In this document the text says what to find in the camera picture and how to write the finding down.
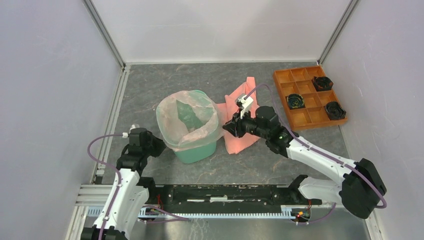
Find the green plastic trash bin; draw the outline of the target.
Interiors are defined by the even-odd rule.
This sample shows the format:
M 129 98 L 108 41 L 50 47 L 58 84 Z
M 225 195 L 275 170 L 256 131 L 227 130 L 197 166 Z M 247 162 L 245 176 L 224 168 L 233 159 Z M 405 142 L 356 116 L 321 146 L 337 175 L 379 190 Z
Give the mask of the green plastic trash bin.
M 191 164 L 215 153 L 221 131 L 218 108 L 206 93 L 200 90 L 186 93 L 187 96 L 175 101 L 177 119 L 186 133 L 179 137 L 174 153 L 183 163 Z

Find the translucent pink plastic trash bag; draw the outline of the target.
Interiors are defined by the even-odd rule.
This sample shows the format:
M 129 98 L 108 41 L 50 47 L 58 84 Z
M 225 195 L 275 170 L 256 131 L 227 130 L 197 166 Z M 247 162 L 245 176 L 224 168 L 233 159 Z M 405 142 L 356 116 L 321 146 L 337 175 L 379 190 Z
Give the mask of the translucent pink plastic trash bag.
M 202 147 L 220 139 L 222 114 L 200 90 L 182 90 L 165 97 L 156 108 L 165 144 L 176 152 Z

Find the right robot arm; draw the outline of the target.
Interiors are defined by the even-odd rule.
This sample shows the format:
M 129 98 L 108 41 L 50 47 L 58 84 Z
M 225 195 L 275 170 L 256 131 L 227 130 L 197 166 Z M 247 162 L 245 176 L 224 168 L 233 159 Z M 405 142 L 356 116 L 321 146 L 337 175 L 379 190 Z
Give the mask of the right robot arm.
M 236 138 L 245 135 L 262 138 L 271 152 L 327 176 L 327 180 L 307 175 L 297 177 L 288 191 L 289 199 L 295 204 L 302 204 L 307 199 L 341 204 L 360 219 L 367 219 L 374 209 L 387 207 L 384 200 L 387 188 L 370 160 L 344 158 L 308 142 L 282 126 L 271 106 L 260 106 L 254 117 L 241 109 L 222 128 Z

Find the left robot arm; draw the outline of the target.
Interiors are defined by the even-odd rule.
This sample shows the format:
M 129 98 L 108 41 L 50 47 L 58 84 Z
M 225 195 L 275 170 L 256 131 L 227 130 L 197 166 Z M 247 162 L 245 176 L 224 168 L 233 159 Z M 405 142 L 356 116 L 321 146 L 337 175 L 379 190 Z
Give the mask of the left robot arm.
M 144 204 L 157 198 L 154 180 L 142 177 L 148 158 L 159 157 L 166 144 L 146 128 L 133 124 L 121 137 L 128 139 L 116 165 L 105 163 L 115 179 L 105 205 L 92 227 L 85 227 L 82 240 L 128 240 Z

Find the salmon pink cloth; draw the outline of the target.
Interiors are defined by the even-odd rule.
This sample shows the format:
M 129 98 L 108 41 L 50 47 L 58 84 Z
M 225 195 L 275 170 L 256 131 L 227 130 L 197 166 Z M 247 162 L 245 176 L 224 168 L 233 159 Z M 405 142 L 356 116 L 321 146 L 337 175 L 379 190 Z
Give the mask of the salmon pink cloth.
M 220 118 L 224 124 L 231 120 L 233 114 L 238 111 L 238 106 L 236 105 L 237 98 L 241 95 L 247 95 L 255 87 L 255 78 L 253 76 L 248 76 L 246 81 L 236 88 L 231 94 L 224 96 L 224 103 L 217 104 L 217 108 L 220 112 Z M 258 136 L 248 133 L 241 138 L 237 138 L 231 135 L 228 131 L 224 130 L 223 132 L 225 147 L 229 154 L 238 154 L 260 139 Z

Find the black green bag roll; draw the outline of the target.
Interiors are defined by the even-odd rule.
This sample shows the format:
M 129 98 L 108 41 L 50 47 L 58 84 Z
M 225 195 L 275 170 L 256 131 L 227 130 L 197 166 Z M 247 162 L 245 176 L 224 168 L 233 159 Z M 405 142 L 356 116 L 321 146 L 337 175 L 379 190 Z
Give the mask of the black green bag roll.
M 286 97 L 286 101 L 290 110 L 305 108 L 305 100 L 300 94 L 297 94 L 297 93 L 289 94 Z

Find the orange compartment tray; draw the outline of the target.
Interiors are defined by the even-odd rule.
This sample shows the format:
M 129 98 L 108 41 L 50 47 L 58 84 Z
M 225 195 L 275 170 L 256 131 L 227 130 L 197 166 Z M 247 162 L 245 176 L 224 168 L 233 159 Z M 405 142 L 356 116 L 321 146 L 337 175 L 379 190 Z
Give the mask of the orange compartment tray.
M 347 114 L 345 119 L 328 118 L 325 105 L 333 101 L 338 102 L 340 106 L 341 103 L 333 88 L 317 92 L 312 83 L 313 77 L 326 77 L 321 66 L 280 69 L 273 73 L 286 118 L 294 131 L 340 126 L 348 121 Z M 305 108 L 289 109 L 286 97 L 290 94 L 301 95 L 304 98 Z

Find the black bag roll top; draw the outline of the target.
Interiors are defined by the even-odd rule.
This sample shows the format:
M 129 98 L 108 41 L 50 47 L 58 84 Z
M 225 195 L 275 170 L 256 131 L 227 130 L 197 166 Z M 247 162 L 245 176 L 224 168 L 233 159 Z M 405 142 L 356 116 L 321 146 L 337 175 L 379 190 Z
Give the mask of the black bag roll top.
M 330 91 L 334 85 L 327 76 L 314 76 L 312 84 L 317 92 Z

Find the black bag roll right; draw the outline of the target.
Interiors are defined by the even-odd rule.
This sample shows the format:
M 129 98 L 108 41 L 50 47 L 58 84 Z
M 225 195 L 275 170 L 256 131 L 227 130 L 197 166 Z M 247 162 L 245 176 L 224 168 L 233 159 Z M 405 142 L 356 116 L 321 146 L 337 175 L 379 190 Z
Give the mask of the black bag roll right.
M 328 118 L 332 121 L 342 120 L 346 118 L 347 112 L 341 107 L 337 101 L 328 102 L 324 107 Z

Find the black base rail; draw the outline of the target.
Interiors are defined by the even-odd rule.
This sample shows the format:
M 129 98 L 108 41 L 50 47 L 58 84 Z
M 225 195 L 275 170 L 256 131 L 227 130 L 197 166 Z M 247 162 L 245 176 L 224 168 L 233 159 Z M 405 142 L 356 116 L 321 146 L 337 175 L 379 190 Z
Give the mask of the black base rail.
M 157 185 L 138 214 L 141 221 L 187 219 L 289 219 L 322 200 L 307 199 L 287 185 Z

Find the left corner aluminium post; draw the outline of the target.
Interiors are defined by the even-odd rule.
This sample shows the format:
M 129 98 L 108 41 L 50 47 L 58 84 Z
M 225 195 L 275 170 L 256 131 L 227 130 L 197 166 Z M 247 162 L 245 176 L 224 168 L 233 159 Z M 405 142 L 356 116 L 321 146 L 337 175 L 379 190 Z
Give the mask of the left corner aluminium post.
M 126 63 L 124 59 L 122 58 L 121 54 L 119 53 L 119 50 L 117 46 L 115 45 L 110 33 L 107 30 L 106 25 L 104 24 L 99 12 L 97 11 L 94 3 L 92 0 L 82 0 L 83 4 L 85 5 L 89 15 L 91 16 L 94 24 L 96 25 L 99 33 L 101 34 L 102 38 L 104 39 L 107 47 L 111 51 L 114 59 L 118 63 L 118 65 L 121 68 L 126 67 Z

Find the corner aluminium post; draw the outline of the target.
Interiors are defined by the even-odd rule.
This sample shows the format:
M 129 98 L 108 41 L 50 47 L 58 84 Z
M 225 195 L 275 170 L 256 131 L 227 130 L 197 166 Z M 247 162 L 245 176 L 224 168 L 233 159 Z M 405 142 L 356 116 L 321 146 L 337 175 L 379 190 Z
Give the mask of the corner aluminium post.
M 118 63 L 118 65 L 121 68 L 126 67 L 126 63 L 124 59 L 122 58 L 121 54 L 119 53 L 119 50 L 117 46 L 115 45 L 110 33 L 107 30 L 106 25 L 104 24 L 99 12 L 97 11 L 94 3 L 92 0 L 82 0 L 83 4 L 85 5 L 89 15 L 91 16 L 94 24 L 96 25 L 99 33 L 101 34 L 102 38 L 104 39 L 107 47 L 111 51 L 114 59 Z
M 348 23 L 349 19 L 351 18 L 353 12 L 357 8 L 357 5 L 359 4 L 360 0 L 350 0 L 346 9 L 344 10 L 341 18 L 339 19 L 334 31 L 332 32 L 327 44 L 325 45 L 320 57 L 316 61 L 318 65 L 322 65 L 325 60 L 327 59 L 328 55 L 330 54 L 332 48 L 336 44 L 339 36 L 341 35 L 342 31 L 344 30 L 346 24 Z

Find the right corner aluminium post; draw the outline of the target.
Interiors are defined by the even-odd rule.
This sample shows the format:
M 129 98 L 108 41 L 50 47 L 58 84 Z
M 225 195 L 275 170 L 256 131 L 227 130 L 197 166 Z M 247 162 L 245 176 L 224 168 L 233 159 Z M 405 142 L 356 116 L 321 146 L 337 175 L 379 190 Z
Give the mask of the right corner aluminium post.
M 341 35 L 342 31 L 344 30 L 346 24 L 348 23 L 349 19 L 351 18 L 353 12 L 357 8 L 357 5 L 359 4 L 360 0 L 350 0 L 346 9 L 344 10 L 341 18 L 339 19 L 334 31 L 332 32 L 327 44 L 325 45 L 320 57 L 316 61 L 318 65 L 322 65 L 325 60 L 327 59 L 328 55 L 330 54 L 332 48 L 336 44 L 339 36 Z

